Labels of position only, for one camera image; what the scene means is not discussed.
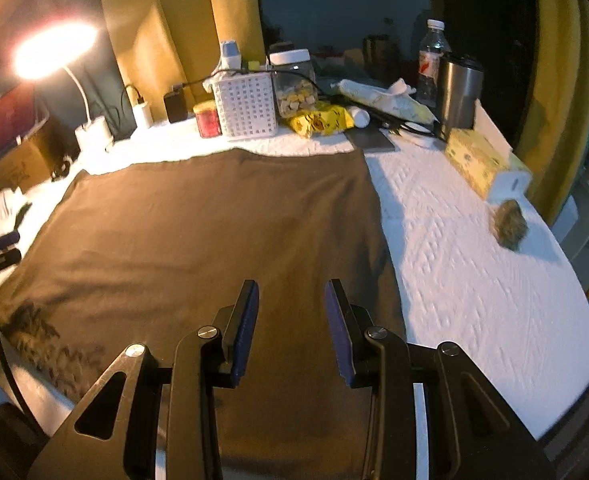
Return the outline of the brown printed t-shirt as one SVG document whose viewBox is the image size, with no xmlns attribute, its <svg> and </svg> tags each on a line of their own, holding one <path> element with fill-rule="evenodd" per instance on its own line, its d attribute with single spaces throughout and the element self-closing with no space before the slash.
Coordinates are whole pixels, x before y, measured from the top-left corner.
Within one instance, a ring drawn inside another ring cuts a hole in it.
<svg viewBox="0 0 589 480">
<path fill-rule="evenodd" d="M 225 466 L 281 479 L 355 479 L 369 396 L 339 375 L 324 289 L 405 330 L 379 195 L 359 151 L 241 148 L 76 177 L 0 285 L 0 329 L 78 401 L 130 344 L 170 363 L 232 304 L 260 305 L 246 375 L 215 395 Z"/>
</svg>

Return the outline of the cardboard box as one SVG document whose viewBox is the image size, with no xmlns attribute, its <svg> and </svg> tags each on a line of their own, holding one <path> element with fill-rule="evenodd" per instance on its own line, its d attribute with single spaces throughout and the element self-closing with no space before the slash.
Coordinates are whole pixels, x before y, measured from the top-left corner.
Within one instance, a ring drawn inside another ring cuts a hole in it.
<svg viewBox="0 0 589 480">
<path fill-rule="evenodd" d="M 72 159 L 60 137 L 49 131 L 27 136 L 0 159 L 0 190 L 26 193 L 46 181 L 67 177 Z"/>
</svg>

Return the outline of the white knit bedspread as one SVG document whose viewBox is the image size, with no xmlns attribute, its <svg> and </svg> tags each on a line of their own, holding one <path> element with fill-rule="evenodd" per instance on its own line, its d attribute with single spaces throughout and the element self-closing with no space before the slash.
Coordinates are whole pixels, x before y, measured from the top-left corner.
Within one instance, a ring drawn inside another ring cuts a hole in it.
<svg viewBox="0 0 589 480">
<path fill-rule="evenodd" d="M 433 346 L 454 340 L 500 390 L 536 438 L 551 436 L 589 388 L 589 303 L 575 270 L 549 227 L 527 200 L 529 231 L 518 252 L 497 245 L 491 207 L 437 148 L 388 134 L 395 150 L 366 153 L 381 200 L 383 231 L 401 292 L 409 339 Z M 174 162 L 241 148 L 267 156 L 352 151 L 345 136 L 305 140 L 277 136 L 200 139 L 195 120 L 135 130 L 108 153 L 81 156 L 69 177 L 26 194 L 0 192 L 0 235 L 19 228 L 25 254 L 76 174 L 123 169 L 138 162 Z"/>
</svg>

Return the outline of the white charger adapter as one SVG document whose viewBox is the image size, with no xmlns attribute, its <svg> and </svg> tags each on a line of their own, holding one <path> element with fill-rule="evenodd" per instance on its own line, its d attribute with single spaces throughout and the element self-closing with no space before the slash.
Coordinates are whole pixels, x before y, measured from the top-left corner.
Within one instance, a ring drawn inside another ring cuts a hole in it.
<svg viewBox="0 0 589 480">
<path fill-rule="evenodd" d="M 149 129 L 153 125 L 153 119 L 149 103 L 144 101 L 132 107 L 133 116 L 138 129 Z"/>
</svg>

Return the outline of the white desk lamp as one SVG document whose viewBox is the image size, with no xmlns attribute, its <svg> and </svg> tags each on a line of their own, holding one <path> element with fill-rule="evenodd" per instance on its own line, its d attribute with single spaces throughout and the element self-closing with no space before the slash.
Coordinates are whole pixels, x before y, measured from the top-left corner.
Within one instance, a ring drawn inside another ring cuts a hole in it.
<svg viewBox="0 0 589 480">
<path fill-rule="evenodd" d="M 87 92 L 72 70 L 72 64 L 93 49 L 97 37 L 98 29 L 87 22 L 53 21 L 21 39 L 12 56 L 12 68 L 23 80 L 39 81 L 60 70 L 72 80 L 84 110 L 84 122 L 74 130 L 82 154 L 108 152 L 114 142 L 107 117 L 92 115 Z"/>
</svg>

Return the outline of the small brown stone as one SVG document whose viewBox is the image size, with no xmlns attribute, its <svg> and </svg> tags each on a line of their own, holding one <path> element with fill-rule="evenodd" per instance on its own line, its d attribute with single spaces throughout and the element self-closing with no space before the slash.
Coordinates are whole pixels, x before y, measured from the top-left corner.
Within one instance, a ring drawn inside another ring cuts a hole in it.
<svg viewBox="0 0 589 480">
<path fill-rule="evenodd" d="M 491 232 L 501 247 L 518 252 L 529 231 L 517 200 L 504 200 L 492 212 Z"/>
</svg>

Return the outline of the black charger adapter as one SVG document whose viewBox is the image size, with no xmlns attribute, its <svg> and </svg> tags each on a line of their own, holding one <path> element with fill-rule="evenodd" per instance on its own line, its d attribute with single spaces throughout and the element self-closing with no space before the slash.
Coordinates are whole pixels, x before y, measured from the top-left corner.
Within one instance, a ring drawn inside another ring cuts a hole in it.
<svg viewBox="0 0 589 480">
<path fill-rule="evenodd" d="M 184 90 L 171 90 L 163 96 L 166 117 L 170 124 L 183 122 L 188 118 L 188 109 L 185 100 Z"/>
</svg>

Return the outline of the red gold tin can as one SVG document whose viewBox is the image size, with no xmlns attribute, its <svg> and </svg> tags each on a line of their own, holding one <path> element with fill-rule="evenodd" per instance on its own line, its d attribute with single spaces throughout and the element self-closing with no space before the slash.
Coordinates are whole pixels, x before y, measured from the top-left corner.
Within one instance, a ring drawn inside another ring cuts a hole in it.
<svg viewBox="0 0 589 480">
<path fill-rule="evenodd" d="M 199 136 L 203 139 L 215 138 L 221 134 L 220 122 L 214 100 L 203 101 L 194 106 Z"/>
</svg>

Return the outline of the yellow tissue box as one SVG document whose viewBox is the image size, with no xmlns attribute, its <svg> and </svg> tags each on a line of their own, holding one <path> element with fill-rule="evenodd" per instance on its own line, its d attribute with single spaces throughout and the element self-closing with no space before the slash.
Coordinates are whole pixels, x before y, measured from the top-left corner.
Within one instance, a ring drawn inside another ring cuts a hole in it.
<svg viewBox="0 0 589 480">
<path fill-rule="evenodd" d="M 500 203 L 527 194 L 528 167 L 513 153 L 504 157 L 476 130 L 452 129 L 445 155 L 481 200 Z"/>
</svg>

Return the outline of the white perforated plastic basket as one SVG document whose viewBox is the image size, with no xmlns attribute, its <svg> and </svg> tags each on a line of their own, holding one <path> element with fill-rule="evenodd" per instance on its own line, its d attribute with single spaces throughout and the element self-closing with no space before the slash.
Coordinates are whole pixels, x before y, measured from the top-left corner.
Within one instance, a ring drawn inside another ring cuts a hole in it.
<svg viewBox="0 0 589 480">
<path fill-rule="evenodd" d="M 263 139 L 276 133 L 274 90 L 269 74 L 217 75 L 212 91 L 218 121 L 226 138 Z"/>
</svg>

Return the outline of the white tube package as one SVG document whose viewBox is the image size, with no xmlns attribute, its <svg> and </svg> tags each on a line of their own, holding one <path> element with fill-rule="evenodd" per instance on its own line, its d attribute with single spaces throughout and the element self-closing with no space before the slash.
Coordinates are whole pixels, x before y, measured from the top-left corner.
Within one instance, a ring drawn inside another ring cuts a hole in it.
<svg viewBox="0 0 589 480">
<path fill-rule="evenodd" d="M 401 93 L 369 84 L 360 84 L 350 79 L 341 79 L 334 85 L 334 89 L 345 98 L 395 118 L 431 125 L 437 119 L 435 114 L 428 106 L 417 102 L 407 93 L 407 84 L 403 79 L 400 79 L 400 82 L 402 83 Z"/>
</svg>

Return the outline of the clear snack jar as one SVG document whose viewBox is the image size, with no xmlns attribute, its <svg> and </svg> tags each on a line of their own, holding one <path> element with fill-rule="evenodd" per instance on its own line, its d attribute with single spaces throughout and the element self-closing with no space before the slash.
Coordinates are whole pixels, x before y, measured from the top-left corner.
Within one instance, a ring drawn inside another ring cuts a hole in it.
<svg viewBox="0 0 589 480">
<path fill-rule="evenodd" d="M 314 110 L 319 98 L 308 49 L 273 52 L 268 56 L 279 116 L 284 119 Z"/>
</svg>

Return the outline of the yellow snack packet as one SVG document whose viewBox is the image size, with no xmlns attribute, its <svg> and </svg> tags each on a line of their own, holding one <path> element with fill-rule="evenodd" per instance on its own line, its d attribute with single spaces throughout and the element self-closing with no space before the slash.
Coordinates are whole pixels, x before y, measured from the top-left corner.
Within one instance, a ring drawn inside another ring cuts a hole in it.
<svg viewBox="0 0 589 480">
<path fill-rule="evenodd" d="M 315 110 L 304 110 L 287 120 L 287 126 L 305 139 L 332 136 L 355 126 L 348 110 L 338 104 L 320 102 Z"/>
</svg>

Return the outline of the steel travel mug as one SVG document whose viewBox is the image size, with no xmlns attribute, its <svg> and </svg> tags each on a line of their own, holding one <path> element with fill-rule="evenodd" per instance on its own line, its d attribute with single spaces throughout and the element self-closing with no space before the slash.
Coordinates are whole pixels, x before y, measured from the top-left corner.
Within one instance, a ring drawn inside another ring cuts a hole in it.
<svg viewBox="0 0 589 480">
<path fill-rule="evenodd" d="M 449 140 L 453 129 L 471 129 L 481 96 L 483 68 L 470 56 L 449 52 L 440 61 L 436 115 L 439 136 Z"/>
</svg>

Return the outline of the plastic water bottle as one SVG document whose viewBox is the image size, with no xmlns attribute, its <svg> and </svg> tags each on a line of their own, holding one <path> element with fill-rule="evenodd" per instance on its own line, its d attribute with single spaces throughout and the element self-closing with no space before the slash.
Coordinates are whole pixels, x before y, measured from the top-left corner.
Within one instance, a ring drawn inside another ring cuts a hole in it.
<svg viewBox="0 0 589 480">
<path fill-rule="evenodd" d="M 451 51 L 444 28 L 442 21 L 428 20 L 427 34 L 419 45 L 416 96 L 419 102 L 429 107 L 435 107 L 437 102 L 441 58 Z"/>
</svg>

